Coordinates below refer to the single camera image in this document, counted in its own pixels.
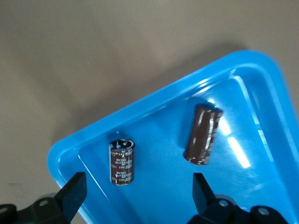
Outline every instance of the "screw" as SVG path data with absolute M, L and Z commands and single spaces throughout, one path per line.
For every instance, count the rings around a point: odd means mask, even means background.
M 47 203 L 48 203 L 47 200 L 43 200 L 43 201 L 41 201 L 41 202 L 39 203 L 39 206 L 44 206 L 44 205 L 46 205 Z
M 265 208 L 258 208 L 258 212 L 260 213 L 260 214 L 262 214 L 263 216 L 268 216 L 270 213 L 269 213 L 269 211 L 267 210 L 267 209 L 265 209 Z
M 4 212 L 6 212 L 6 211 L 7 211 L 7 208 L 4 207 L 4 208 L 0 209 L 0 214 L 1 214 L 1 213 L 4 213 Z
M 228 202 L 225 200 L 220 200 L 219 205 L 221 205 L 222 207 L 228 207 Z

